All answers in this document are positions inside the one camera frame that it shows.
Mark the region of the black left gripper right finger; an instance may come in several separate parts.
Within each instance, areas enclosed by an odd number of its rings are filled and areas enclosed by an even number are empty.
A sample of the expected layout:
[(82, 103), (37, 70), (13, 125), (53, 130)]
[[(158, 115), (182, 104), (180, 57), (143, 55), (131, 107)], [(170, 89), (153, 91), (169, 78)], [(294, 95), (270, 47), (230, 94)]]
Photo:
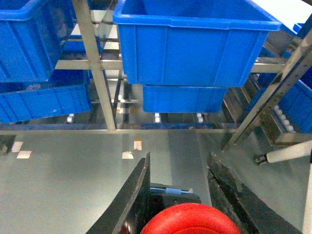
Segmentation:
[(207, 155), (212, 206), (225, 213), (243, 234), (299, 234), (291, 223), (267, 206), (215, 154)]

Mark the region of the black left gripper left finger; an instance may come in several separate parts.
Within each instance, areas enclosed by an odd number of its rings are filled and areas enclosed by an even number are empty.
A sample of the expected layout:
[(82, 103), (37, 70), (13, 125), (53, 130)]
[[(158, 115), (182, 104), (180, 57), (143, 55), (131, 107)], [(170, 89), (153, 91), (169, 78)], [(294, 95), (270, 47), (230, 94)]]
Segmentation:
[(150, 153), (142, 158), (88, 234), (139, 234), (150, 203)]

